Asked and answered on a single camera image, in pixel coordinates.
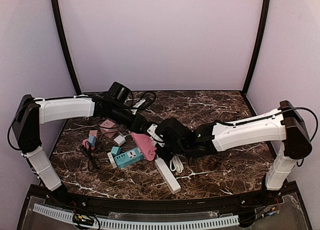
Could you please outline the white usb charger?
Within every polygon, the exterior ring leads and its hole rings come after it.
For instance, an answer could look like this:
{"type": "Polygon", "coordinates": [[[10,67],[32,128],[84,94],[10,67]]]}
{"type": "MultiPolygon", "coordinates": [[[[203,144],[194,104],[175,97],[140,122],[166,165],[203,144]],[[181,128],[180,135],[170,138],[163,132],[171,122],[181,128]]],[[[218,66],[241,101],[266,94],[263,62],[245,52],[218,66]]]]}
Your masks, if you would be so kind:
{"type": "Polygon", "coordinates": [[[126,139],[125,137],[123,137],[122,135],[119,135],[117,136],[115,139],[114,139],[114,142],[117,144],[117,146],[122,146],[123,144],[125,144],[126,142],[126,139]]]}

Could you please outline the pink triangular power strip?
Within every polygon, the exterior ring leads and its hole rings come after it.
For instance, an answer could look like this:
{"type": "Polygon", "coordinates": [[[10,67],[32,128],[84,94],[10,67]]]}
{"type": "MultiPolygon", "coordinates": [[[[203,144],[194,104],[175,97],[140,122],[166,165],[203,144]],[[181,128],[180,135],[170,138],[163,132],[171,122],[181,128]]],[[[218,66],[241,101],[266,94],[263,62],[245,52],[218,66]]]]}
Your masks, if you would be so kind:
{"type": "Polygon", "coordinates": [[[153,161],[156,157],[156,147],[152,145],[152,140],[145,134],[131,134],[134,142],[136,143],[137,147],[142,152],[143,156],[147,161],[153,161]]]}

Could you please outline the teal power strip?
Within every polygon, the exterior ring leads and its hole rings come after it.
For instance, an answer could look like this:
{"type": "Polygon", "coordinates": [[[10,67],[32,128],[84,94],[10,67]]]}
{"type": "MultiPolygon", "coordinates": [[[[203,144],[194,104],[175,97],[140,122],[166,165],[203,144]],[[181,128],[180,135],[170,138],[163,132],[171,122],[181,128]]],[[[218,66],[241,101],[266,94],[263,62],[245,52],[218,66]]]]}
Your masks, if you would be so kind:
{"type": "Polygon", "coordinates": [[[142,154],[141,150],[136,147],[127,152],[124,152],[120,155],[114,157],[115,163],[119,169],[123,169],[129,165],[132,165],[140,160],[143,160],[145,157],[142,154]]]}

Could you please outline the bright pink plug adapter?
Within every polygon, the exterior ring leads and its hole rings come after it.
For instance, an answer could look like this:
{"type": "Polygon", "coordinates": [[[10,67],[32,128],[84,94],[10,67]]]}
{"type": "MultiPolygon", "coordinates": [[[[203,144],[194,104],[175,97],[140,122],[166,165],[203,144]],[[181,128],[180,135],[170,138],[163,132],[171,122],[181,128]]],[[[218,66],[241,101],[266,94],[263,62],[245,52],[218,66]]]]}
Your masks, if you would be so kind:
{"type": "Polygon", "coordinates": [[[84,139],[84,140],[82,141],[82,145],[83,145],[85,148],[88,148],[88,147],[91,146],[91,144],[90,144],[90,142],[89,142],[88,139],[84,139]]]}

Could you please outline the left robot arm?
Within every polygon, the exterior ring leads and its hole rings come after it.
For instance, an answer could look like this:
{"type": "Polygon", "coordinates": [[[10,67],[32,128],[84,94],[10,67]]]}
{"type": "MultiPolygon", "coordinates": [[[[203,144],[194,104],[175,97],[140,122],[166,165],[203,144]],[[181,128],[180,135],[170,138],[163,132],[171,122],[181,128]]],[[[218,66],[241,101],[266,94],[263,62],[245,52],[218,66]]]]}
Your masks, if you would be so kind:
{"type": "Polygon", "coordinates": [[[14,149],[22,153],[49,191],[60,189],[63,183],[43,150],[40,126],[71,118],[101,117],[141,133],[147,120],[133,113],[134,107],[125,105],[130,93],[126,86],[113,82],[109,90],[101,94],[56,98],[24,95],[8,128],[8,134],[13,133],[17,141],[14,149]]]}

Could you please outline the pink cube socket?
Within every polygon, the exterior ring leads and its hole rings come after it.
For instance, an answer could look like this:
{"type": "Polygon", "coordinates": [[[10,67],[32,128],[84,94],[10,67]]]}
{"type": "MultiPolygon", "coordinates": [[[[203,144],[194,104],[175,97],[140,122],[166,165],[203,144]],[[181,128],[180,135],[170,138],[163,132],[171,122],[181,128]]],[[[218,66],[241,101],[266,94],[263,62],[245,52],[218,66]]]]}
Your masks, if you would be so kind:
{"type": "Polygon", "coordinates": [[[99,128],[102,135],[112,138],[117,133],[119,125],[107,119],[99,125],[99,128]]]}

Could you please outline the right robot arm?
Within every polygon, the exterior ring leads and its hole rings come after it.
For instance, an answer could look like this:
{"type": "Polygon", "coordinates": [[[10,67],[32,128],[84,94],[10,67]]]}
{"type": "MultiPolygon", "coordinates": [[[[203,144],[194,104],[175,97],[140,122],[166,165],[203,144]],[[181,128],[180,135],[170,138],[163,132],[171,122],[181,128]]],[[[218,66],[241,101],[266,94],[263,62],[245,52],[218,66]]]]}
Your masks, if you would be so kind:
{"type": "Polygon", "coordinates": [[[166,156],[200,158],[238,146],[279,141],[277,156],[262,184],[263,190],[279,191],[297,162],[309,156],[313,148],[315,135],[309,135],[300,110],[311,112],[285,100],[278,108],[243,120],[216,120],[190,130],[176,118],[168,118],[148,130],[153,140],[164,148],[166,156]]]}

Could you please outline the light pink charger block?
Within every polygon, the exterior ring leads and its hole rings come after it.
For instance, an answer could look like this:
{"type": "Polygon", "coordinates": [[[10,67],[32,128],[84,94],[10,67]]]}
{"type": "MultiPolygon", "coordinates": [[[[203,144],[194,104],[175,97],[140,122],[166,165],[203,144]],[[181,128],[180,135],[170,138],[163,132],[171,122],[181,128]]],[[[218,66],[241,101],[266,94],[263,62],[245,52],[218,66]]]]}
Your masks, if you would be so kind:
{"type": "Polygon", "coordinates": [[[91,130],[89,132],[87,142],[88,142],[88,145],[89,145],[89,147],[91,149],[94,149],[95,146],[96,146],[97,136],[98,136],[98,131],[97,130],[91,130]]]}

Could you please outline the teal charger plug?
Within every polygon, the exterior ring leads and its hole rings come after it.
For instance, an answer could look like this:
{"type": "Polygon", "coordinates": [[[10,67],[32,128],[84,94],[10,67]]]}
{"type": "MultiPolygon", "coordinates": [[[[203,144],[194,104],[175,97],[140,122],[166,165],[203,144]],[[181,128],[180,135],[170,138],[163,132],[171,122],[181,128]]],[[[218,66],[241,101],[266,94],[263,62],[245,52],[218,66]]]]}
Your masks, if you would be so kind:
{"type": "Polygon", "coordinates": [[[119,154],[121,154],[122,148],[118,147],[118,146],[113,146],[110,153],[112,154],[112,156],[117,156],[119,154]]]}

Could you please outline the white power strip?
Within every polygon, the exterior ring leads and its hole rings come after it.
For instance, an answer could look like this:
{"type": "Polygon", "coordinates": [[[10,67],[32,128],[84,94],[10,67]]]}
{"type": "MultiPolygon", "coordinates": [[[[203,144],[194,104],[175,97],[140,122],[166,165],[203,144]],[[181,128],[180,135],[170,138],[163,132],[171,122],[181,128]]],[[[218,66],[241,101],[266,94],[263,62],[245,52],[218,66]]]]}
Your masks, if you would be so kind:
{"type": "Polygon", "coordinates": [[[167,166],[167,164],[164,162],[163,159],[157,158],[155,161],[155,166],[160,173],[161,177],[165,181],[166,185],[170,189],[172,194],[176,194],[181,191],[181,186],[172,174],[171,170],[167,166]]]}

